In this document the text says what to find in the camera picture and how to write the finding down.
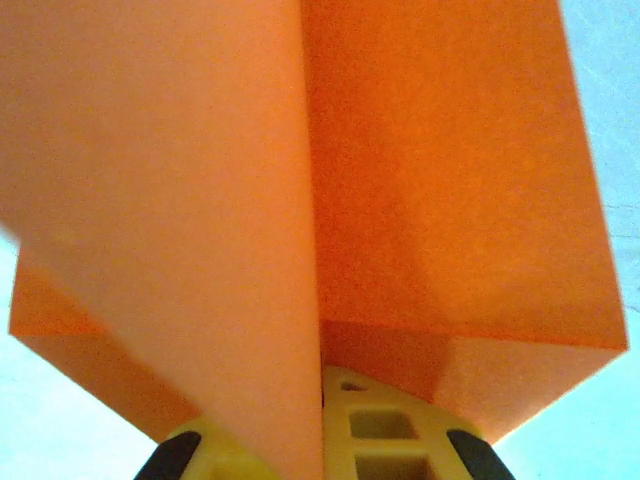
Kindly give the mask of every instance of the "yellow 3d-printed mount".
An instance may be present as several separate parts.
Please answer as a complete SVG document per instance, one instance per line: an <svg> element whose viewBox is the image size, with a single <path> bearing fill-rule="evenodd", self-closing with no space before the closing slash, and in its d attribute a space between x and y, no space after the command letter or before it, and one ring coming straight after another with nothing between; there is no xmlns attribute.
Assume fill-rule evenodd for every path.
<svg viewBox="0 0 640 480"><path fill-rule="evenodd" d="M469 422L364 375L325 367L325 480L514 480ZM279 480L215 423L162 443L135 480Z"/></svg>

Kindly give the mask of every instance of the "orange translucent sheet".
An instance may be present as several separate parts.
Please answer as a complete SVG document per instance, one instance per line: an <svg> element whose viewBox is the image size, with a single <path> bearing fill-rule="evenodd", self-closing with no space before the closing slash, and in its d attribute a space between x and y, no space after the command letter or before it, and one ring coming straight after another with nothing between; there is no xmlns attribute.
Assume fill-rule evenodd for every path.
<svg viewBox="0 0 640 480"><path fill-rule="evenodd" d="M490 439L626 348L555 2L305 1L303 35L293 3L5 11L32 281L288 478L321 475L316 301L326 363ZM17 336L73 333L25 291Z"/></svg>

